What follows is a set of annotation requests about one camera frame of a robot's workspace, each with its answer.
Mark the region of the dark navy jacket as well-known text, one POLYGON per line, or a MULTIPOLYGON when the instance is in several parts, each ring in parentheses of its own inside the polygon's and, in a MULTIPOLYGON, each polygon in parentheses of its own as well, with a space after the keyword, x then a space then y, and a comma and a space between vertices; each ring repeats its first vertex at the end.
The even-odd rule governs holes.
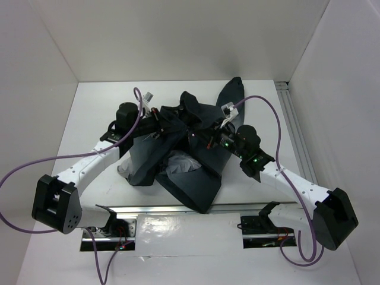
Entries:
POLYGON ((158 182, 184 206, 207 213, 221 188, 221 174, 231 153, 220 146, 207 149, 206 143, 191 131, 210 127, 223 117, 222 106, 239 103, 244 97, 240 77, 232 78, 223 87, 214 105, 199 103, 184 91, 179 106, 160 109, 177 131, 159 138, 135 138, 130 157, 117 167, 118 174, 132 186, 158 182))

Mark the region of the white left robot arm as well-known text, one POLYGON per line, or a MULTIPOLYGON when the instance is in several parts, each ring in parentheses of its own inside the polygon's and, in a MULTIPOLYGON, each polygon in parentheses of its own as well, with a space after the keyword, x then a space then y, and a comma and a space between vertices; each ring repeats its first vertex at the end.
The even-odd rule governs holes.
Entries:
POLYGON ((42 176, 36 186, 31 216, 65 235, 76 228, 96 227, 104 237, 117 230, 116 213, 102 205, 82 206, 85 189, 134 145, 134 139, 162 134, 164 119, 155 107, 143 111, 122 103, 107 131, 92 151, 56 176, 42 176))

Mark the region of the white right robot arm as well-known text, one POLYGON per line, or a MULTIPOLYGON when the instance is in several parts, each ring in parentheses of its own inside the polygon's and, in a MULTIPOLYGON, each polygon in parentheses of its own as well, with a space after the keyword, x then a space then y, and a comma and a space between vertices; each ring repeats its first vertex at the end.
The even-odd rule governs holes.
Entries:
POLYGON ((236 131, 218 125, 195 131, 195 137, 211 149, 220 146, 240 158, 240 168, 250 178, 264 183, 290 197, 304 207, 289 210, 285 205, 268 204, 259 218, 266 233, 278 227, 297 231, 314 229, 316 241, 326 249, 336 250, 358 226, 359 222, 347 193, 314 184, 281 166, 261 148, 254 127, 242 125, 236 131))

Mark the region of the aluminium side rail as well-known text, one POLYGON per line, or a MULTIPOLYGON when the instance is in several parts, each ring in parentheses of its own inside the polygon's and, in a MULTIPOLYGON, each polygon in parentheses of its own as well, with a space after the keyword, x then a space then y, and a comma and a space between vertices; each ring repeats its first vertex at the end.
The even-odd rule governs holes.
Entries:
POLYGON ((305 139, 302 134, 296 110, 290 96, 289 85, 284 81, 275 81, 275 89, 281 104, 281 109, 284 114, 287 129, 290 134, 290 140, 294 152, 296 153, 297 165, 300 169, 300 174, 306 180, 317 183, 314 167, 311 162, 309 151, 306 146, 305 139))

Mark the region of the aluminium front rail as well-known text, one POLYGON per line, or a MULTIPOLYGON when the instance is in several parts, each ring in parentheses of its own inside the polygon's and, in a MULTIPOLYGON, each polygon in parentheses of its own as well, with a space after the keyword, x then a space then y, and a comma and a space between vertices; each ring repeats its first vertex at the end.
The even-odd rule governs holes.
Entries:
MULTIPOLYGON (((249 204, 217 204, 213 205, 207 214, 216 213, 245 213, 254 212, 262 210, 267 203, 249 203, 249 204)), ((192 210, 186 206, 182 205, 167 205, 167 206, 124 206, 124 207, 107 207, 116 213, 127 214, 127 215, 137 215, 137 214, 198 214, 195 210, 192 210)))

